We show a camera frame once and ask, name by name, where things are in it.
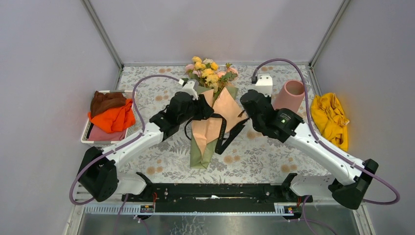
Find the pink cylindrical vase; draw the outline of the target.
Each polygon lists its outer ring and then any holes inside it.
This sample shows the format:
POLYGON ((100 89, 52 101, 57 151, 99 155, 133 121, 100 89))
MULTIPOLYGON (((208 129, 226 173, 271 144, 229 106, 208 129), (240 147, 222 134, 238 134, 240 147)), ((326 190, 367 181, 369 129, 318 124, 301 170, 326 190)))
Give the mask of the pink cylindrical vase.
POLYGON ((293 112, 297 112, 304 100, 305 92, 304 85, 298 80, 287 81, 273 101, 273 108, 281 109, 287 108, 293 112))

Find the green peach wrapping paper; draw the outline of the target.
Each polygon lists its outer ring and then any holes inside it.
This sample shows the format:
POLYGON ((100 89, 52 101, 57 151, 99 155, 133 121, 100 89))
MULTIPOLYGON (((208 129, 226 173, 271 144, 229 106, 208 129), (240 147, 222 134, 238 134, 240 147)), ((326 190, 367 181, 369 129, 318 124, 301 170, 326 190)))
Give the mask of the green peach wrapping paper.
MULTIPOLYGON (((214 112, 226 119, 226 133, 247 118, 247 115, 242 113, 241 106, 236 102, 237 87, 233 85, 226 86, 217 99, 214 99, 213 89, 198 87, 197 93, 203 94, 208 105, 214 109, 214 112)), ((220 134, 221 117, 191 122, 191 168, 208 168, 210 160, 215 153, 217 139, 220 134)))

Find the yellow pink flower bunch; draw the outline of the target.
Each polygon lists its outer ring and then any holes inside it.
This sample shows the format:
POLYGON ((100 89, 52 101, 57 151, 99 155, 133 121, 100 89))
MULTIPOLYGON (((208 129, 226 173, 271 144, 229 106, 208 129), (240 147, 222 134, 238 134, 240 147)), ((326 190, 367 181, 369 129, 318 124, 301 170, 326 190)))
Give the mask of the yellow pink flower bunch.
POLYGON ((198 56, 192 58, 192 63, 185 66, 185 73, 189 79, 196 79, 199 85, 214 90, 213 102, 220 92, 234 81, 239 73, 231 63, 226 63, 224 70, 212 59, 201 59, 198 56))

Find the black ribbon gold lettering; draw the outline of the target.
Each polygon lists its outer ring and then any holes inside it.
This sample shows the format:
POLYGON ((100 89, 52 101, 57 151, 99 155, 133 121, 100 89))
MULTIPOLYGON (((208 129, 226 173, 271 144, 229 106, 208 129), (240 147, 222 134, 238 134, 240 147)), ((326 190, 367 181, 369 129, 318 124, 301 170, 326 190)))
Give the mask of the black ribbon gold lettering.
POLYGON ((236 117, 236 122, 214 112, 206 120, 189 119, 184 122, 184 135, 195 144, 199 155, 222 154, 245 127, 248 118, 236 117))

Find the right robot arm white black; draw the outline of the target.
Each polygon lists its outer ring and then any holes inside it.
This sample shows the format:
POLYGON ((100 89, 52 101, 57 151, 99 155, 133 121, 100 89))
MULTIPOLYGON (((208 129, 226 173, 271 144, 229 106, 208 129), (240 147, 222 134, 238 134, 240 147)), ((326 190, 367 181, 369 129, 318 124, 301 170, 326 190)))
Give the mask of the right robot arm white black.
POLYGON ((288 202, 299 196, 331 196, 340 205, 356 210, 372 182, 379 164, 353 157, 320 135, 312 135, 312 128, 302 117, 287 109, 275 110, 264 94, 248 90, 240 102, 251 118, 254 130, 290 145, 329 171, 329 175, 287 178, 281 187, 281 197, 288 202))

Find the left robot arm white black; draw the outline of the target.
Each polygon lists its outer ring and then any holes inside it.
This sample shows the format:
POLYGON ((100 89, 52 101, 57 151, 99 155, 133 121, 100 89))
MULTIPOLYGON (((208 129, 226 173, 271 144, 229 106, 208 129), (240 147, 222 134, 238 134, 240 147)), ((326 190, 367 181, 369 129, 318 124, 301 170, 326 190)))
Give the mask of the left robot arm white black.
POLYGON ((88 149, 79 170, 78 182, 97 202, 113 194, 132 194, 140 201, 151 197, 152 189, 139 174, 121 174, 119 169, 144 150, 176 134, 190 119, 206 120, 214 113, 204 95, 194 98, 186 92, 177 92, 167 107, 152 116, 141 132, 136 132, 119 143, 103 148, 88 149))

